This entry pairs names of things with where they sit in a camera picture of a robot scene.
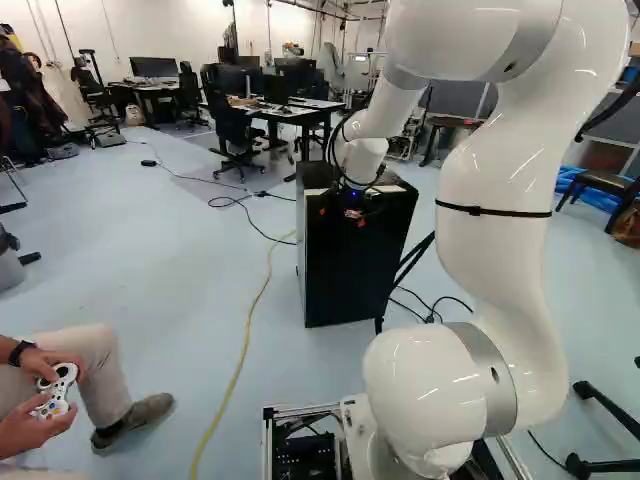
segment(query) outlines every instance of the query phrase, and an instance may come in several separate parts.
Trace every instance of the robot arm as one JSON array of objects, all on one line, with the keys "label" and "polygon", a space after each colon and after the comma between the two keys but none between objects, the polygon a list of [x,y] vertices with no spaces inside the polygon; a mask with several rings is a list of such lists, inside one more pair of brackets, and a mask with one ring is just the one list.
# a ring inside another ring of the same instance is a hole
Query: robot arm
[{"label": "robot arm", "polygon": [[[336,137],[361,184],[428,78],[491,81],[500,97],[447,158],[437,197],[438,255],[477,299],[473,321],[391,330],[364,359],[381,434],[415,473],[437,478],[455,469],[457,445],[539,424],[564,404],[544,239],[560,162],[626,61],[628,13],[622,0],[392,0],[386,42],[369,108]],[[434,469],[437,452],[447,468]]]}]

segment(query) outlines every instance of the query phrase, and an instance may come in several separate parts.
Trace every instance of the person's hand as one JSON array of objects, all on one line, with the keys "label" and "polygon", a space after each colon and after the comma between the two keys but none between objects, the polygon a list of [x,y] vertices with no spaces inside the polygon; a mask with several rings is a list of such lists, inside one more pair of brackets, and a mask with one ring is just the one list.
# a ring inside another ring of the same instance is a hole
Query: person's hand
[{"label": "person's hand", "polygon": [[0,422],[0,460],[40,448],[50,438],[69,430],[78,413],[76,405],[71,405],[67,413],[51,420],[29,415],[50,398],[51,395],[47,394],[36,395],[18,405]]},{"label": "person's hand", "polygon": [[58,363],[75,363],[78,367],[77,380],[78,382],[82,381],[84,362],[77,355],[40,350],[39,348],[27,348],[20,355],[20,368],[22,370],[30,375],[43,377],[51,383],[59,380],[58,374],[53,369],[53,365]]}]

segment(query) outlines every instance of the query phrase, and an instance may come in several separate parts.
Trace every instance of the brown shoe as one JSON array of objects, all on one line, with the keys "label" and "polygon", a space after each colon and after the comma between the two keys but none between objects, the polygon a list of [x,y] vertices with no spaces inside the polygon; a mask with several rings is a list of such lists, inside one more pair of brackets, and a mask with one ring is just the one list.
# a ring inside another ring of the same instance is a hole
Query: brown shoe
[{"label": "brown shoe", "polygon": [[132,405],[129,411],[122,417],[122,426],[111,435],[103,436],[98,432],[91,435],[91,447],[94,453],[109,453],[116,442],[133,430],[152,426],[164,420],[174,405],[173,395],[169,393],[159,393],[151,395],[144,400],[140,400]]}]

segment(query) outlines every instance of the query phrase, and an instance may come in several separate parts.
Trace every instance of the computer tower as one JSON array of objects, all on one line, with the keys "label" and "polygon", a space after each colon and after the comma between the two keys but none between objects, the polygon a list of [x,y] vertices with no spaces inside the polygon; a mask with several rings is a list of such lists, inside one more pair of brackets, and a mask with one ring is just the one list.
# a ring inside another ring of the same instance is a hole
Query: computer tower
[{"label": "computer tower", "polygon": [[336,193],[326,162],[297,167],[298,277],[305,326],[382,317],[418,191],[393,172],[362,198]]}]

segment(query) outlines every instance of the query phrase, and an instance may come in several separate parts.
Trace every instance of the black watch band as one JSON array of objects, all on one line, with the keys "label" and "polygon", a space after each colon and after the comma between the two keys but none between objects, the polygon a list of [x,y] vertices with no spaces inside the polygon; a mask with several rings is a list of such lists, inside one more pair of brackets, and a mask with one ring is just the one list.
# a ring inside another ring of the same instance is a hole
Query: black watch band
[{"label": "black watch band", "polygon": [[31,343],[31,342],[25,342],[24,340],[22,340],[18,346],[16,348],[13,349],[13,351],[11,352],[11,354],[9,355],[9,361],[7,362],[9,365],[11,365],[12,367],[20,367],[20,355],[22,355],[22,352],[24,352],[27,348],[38,348],[37,345],[35,343]]}]

